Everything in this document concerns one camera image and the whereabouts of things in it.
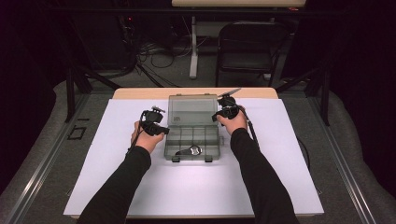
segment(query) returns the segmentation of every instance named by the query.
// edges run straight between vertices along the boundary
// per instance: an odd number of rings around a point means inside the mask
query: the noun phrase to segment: table
[[[64,214],[79,217],[93,194],[117,169],[129,147],[133,123],[144,109],[153,104],[166,109],[169,94],[222,94],[230,90],[233,88],[117,90],[103,115]],[[255,124],[261,151],[290,193],[296,214],[322,214],[286,109],[275,90],[244,88],[233,96],[246,107]],[[160,125],[166,126],[166,119]],[[238,162],[229,149],[230,136],[221,127],[219,134],[224,144],[220,146],[219,160],[213,162],[167,161],[161,141],[151,154],[152,165],[135,193],[127,217],[253,217]]]
[[[305,0],[172,0],[173,7],[303,7]],[[197,78],[198,51],[196,19],[191,20],[191,66],[190,78]]]

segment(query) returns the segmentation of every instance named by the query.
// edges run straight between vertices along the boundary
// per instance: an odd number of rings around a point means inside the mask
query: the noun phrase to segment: gray floor
[[[154,62],[167,64],[169,58],[155,55]],[[190,57],[176,57],[167,68],[153,68],[158,76],[182,87],[213,87],[214,61],[211,48],[201,48],[198,78],[189,79]],[[155,87],[144,75],[133,71],[113,79],[124,87]],[[266,81],[250,78],[224,78],[223,86],[265,86]],[[281,85],[278,80],[274,85]],[[88,152],[100,119],[113,91],[92,80],[94,91],[78,95],[78,113],[68,124],[65,84],[55,88],[57,103],[34,147],[7,189],[0,196],[0,223],[75,223],[63,216],[70,191]],[[279,94],[296,135],[304,142],[311,160],[311,175],[325,214],[300,217],[301,223],[396,223],[396,202],[375,181],[362,161],[359,137],[342,102],[331,95],[330,127],[318,117],[317,99],[306,98],[304,83]],[[73,127],[85,127],[81,140],[67,140]],[[137,220],[135,223],[152,223]],[[219,220],[214,223],[231,223]]]

